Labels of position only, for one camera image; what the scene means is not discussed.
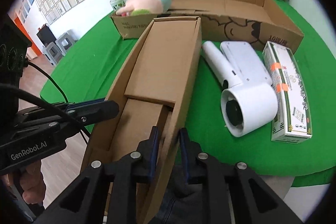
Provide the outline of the person's left hand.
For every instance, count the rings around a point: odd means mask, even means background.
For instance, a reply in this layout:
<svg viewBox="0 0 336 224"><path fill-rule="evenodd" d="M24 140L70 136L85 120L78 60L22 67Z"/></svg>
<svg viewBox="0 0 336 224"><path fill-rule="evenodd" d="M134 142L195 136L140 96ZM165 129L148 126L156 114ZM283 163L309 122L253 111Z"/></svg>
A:
<svg viewBox="0 0 336 224"><path fill-rule="evenodd" d="M28 165L19 179L20 186L23 189L22 197L27 204L42 204L45 199L46 184L41 166L41 160Z"/></svg>

